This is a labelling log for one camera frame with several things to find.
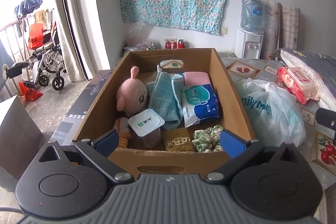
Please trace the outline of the pink plush toy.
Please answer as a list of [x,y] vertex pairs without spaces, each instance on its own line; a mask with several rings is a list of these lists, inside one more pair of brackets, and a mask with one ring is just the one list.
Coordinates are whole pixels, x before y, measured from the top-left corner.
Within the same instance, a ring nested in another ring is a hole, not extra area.
[[138,74],[139,68],[132,67],[130,78],[125,80],[117,90],[117,111],[126,114],[126,117],[117,118],[113,125],[113,129],[116,130],[119,137],[117,148],[127,148],[128,142],[132,138],[128,117],[139,113],[146,105],[147,87],[137,78]]

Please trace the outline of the teal checked towel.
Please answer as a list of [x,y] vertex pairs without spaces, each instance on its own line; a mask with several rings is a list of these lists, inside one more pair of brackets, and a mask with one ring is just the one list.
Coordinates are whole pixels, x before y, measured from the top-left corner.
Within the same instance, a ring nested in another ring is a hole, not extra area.
[[150,97],[148,107],[165,120],[163,129],[169,131],[178,128],[183,120],[183,74],[177,73],[171,76],[160,71],[155,82],[146,84],[146,87]]

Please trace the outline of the dark printed appliance box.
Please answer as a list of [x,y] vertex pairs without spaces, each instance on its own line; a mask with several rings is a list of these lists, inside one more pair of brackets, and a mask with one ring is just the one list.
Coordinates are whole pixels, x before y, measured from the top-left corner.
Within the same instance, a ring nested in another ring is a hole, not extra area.
[[76,131],[80,127],[89,108],[93,104],[100,90],[104,87],[113,70],[101,70],[84,88],[82,93],[64,115],[60,125],[52,134],[50,140],[57,141],[60,145],[71,145]]

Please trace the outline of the wet wipes pack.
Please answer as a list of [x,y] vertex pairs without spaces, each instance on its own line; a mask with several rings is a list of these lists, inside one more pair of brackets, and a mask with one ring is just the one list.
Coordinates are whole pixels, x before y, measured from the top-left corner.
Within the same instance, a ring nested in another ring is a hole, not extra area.
[[281,67],[278,69],[278,78],[299,103],[305,105],[309,100],[319,101],[317,88],[301,69]]

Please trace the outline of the grey quilt with yellow flowers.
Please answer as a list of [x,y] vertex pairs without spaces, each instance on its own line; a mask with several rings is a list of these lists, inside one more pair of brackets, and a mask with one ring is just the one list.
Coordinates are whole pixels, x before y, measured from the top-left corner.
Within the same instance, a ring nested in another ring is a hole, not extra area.
[[289,48],[279,49],[277,56],[287,67],[301,69],[314,83],[320,107],[335,111],[335,57]]

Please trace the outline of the blue tissue pack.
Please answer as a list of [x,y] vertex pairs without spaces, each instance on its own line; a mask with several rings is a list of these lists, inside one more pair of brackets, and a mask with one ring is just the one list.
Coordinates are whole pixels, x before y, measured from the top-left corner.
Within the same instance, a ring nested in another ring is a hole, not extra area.
[[184,86],[182,110],[185,127],[214,121],[221,117],[219,100],[211,84]]

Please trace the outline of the brown cardboard box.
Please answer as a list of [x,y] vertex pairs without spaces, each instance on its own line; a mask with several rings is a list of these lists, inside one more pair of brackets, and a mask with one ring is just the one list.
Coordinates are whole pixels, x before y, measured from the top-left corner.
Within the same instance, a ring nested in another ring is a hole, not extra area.
[[228,160],[220,128],[244,140],[255,137],[216,50],[135,51],[120,61],[74,139],[93,140],[116,129],[121,141],[109,159],[130,174],[205,176]]

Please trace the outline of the patterned floor mat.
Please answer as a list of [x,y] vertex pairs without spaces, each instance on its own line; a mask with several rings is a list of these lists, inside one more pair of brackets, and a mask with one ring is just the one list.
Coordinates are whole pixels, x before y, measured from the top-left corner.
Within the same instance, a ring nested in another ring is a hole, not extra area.
[[223,57],[255,135],[265,145],[296,144],[322,187],[335,184],[334,132],[315,118],[318,102],[301,104],[278,78],[281,61]]

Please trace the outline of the beige curtain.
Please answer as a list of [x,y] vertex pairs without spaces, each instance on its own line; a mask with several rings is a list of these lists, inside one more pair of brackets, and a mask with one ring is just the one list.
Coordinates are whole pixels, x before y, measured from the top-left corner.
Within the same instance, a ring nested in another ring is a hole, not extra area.
[[71,82],[90,80],[110,63],[96,0],[55,0],[56,24]]

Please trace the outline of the pink folded cloth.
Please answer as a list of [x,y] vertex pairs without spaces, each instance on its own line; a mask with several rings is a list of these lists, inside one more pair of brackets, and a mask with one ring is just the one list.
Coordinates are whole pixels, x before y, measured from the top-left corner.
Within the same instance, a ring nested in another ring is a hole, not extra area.
[[199,86],[211,84],[206,72],[185,72],[183,73],[185,86]]

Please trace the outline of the white water dispenser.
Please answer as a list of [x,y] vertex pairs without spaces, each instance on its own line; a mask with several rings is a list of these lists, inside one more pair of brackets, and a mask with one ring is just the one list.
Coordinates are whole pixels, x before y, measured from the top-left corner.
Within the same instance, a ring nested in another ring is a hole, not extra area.
[[235,55],[240,59],[259,59],[264,34],[256,34],[238,28],[236,32]]

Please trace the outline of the rolled floral mat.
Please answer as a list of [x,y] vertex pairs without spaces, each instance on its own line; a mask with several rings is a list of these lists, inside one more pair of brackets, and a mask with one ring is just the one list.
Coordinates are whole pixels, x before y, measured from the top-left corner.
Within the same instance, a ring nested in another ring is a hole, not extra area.
[[265,5],[265,27],[261,58],[273,60],[280,42],[281,3],[267,1]]

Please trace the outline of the red plastic bag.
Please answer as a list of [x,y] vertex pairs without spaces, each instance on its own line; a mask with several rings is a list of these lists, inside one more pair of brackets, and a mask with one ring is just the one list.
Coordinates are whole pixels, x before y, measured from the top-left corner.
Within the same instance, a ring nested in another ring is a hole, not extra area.
[[41,46],[43,46],[43,24],[42,23],[34,23],[30,25],[30,32],[29,32],[29,42],[28,48],[31,50],[35,50]]

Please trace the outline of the red white carton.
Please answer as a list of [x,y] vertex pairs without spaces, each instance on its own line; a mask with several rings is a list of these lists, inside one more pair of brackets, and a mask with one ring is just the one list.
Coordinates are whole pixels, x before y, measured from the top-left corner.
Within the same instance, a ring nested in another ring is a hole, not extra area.
[[165,39],[165,49],[173,50],[177,49],[177,39],[176,38],[168,38]]

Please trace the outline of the blue water jug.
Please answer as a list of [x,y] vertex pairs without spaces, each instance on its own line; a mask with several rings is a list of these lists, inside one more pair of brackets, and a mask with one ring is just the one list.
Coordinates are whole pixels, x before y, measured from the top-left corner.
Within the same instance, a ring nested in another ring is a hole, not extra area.
[[241,0],[240,27],[246,31],[262,32],[263,4],[259,0]]

